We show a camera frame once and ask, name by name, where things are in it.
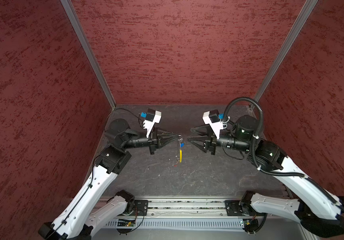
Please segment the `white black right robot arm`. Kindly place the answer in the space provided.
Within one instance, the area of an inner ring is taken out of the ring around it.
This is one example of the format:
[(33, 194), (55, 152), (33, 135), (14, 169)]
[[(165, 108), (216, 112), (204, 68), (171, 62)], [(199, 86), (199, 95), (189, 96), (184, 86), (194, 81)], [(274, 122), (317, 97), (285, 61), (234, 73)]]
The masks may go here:
[(242, 116), (232, 124), (231, 130), (216, 112), (204, 113), (203, 120), (204, 125), (191, 128), (196, 136), (188, 138), (189, 142), (212, 155), (217, 148), (248, 154), (247, 161), (259, 172), (276, 178), (297, 196), (290, 200), (247, 191), (239, 201), (240, 214), (286, 218), (323, 238), (344, 235), (344, 197), (319, 186), (276, 144), (258, 139), (256, 118)]

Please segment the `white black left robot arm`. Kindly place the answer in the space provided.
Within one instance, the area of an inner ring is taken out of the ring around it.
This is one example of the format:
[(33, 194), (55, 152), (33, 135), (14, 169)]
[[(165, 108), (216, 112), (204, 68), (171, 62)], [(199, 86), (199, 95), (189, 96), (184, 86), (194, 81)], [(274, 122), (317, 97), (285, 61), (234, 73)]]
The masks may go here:
[(124, 119), (113, 120), (106, 131), (108, 146), (95, 158), (87, 181), (53, 222), (40, 227), (39, 235), (45, 240), (90, 240), (115, 217), (136, 214), (135, 197), (125, 190), (116, 193), (99, 210), (94, 212), (93, 208), (132, 157), (128, 149), (148, 147), (153, 155), (180, 137), (154, 125), (145, 120), (146, 131), (138, 132)]

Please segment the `silver keyring with keys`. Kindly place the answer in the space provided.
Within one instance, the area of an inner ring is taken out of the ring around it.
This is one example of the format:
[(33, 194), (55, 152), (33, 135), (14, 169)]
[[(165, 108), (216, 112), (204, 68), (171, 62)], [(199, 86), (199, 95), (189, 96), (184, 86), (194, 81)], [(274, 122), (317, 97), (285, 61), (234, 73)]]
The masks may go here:
[[(181, 143), (184, 143), (184, 140), (183, 140), (183, 138), (182, 138), (182, 136), (180, 135), (180, 137), (181, 137), (181, 139), (178, 141), (179, 142), (179, 152), (180, 152), (180, 149), (182, 150), (182, 148), (181, 148)], [(179, 163), (179, 154), (177, 155), (177, 161), (176, 161), (176, 163), (174, 164), (174, 167), (177, 167), (179, 164), (181, 164), (181, 163)]]

